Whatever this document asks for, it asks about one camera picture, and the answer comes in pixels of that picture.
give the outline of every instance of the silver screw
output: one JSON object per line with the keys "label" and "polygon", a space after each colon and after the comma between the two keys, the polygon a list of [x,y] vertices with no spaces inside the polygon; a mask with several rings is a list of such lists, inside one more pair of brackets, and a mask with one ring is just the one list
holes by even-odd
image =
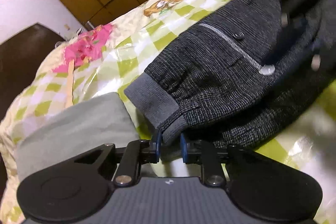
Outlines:
{"label": "silver screw", "polygon": [[223,181],[224,181],[224,179],[221,176],[218,176],[218,175],[210,176],[207,179],[207,183],[209,185],[213,185],[213,186],[221,185],[223,183]]}
{"label": "silver screw", "polygon": [[121,175],[121,176],[117,176],[115,179],[115,182],[121,185],[125,185],[128,184],[132,181],[132,178],[130,176],[127,175]]}
{"label": "silver screw", "polygon": [[311,68],[313,71],[318,71],[321,64],[321,57],[319,54],[315,54],[311,61]]}

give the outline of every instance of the gray cloth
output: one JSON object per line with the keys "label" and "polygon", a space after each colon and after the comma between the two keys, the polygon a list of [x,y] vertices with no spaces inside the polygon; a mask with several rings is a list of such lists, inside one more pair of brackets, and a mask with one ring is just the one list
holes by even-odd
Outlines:
{"label": "gray cloth", "polygon": [[[284,39],[274,56],[280,18],[278,0],[232,0],[174,39],[124,93],[165,145],[184,131],[221,148],[256,147],[335,78],[336,0],[311,9],[303,33]],[[330,60],[318,72],[310,66],[315,51],[325,52],[321,64]]]}
{"label": "gray cloth", "polygon": [[137,139],[119,95],[108,93],[65,109],[23,140],[16,149],[18,176],[23,180],[104,143],[125,147]]}

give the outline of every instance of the gray stripe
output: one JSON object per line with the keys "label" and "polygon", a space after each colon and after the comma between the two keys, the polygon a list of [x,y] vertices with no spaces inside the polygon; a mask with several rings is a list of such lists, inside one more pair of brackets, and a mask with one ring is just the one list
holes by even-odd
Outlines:
{"label": "gray stripe", "polygon": [[209,24],[205,24],[205,23],[201,23],[199,24],[200,26],[206,27],[212,31],[214,31],[215,33],[217,33],[220,37],[224,38],[225,41],[237,52],[239,52],[253,67],[255,67],[258,71],[261,71],[262,66],[255,61],[251,56],[249,56],[246,52],[244,52],[231,38],[229,38],[225,33],[223,33],[222,31],[218,30],[217,28],[209,25]]}

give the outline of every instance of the green checkered pattern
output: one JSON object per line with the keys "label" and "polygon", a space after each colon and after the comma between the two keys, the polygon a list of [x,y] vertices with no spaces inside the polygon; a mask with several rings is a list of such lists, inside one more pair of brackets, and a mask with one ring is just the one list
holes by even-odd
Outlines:
{"label": "green checkered pattern", "polygon": [[[147,26],[125,39],[116,48],[103,48],[102,60],[96,60],[75,70],[73,103],[108,92],[118,92],[141,138],[149,138],[143,116],[124,95],[125,88],[181,32],[229,1],[183,0],[172,9],[151,15]],[[63,109],[66,77],[67,74],[61,73],[38,75],[32,85],[23,92],[17,104],[16,130],[11,132],[15,143]],[[280,134],[258,151],[292,167],[302,168],[310,158],[294,160],[289,152],[296,138],[283,136],[286,136],[286,133]],[[318,221],[328,223],[324,212],[318,214]]]}

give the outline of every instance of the light gray towel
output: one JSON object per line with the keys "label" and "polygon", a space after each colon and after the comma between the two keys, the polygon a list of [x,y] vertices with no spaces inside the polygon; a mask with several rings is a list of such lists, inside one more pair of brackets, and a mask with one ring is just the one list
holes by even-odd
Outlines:
{"label": "light gray towel", "polygon": [[[18,176],[22,181],[32,173],[104,143],[125,147],[137,139],[119,95],[108,93],[65,109],[23,140],[16,149]],[[142,169],[152,172],[150,166]]]}

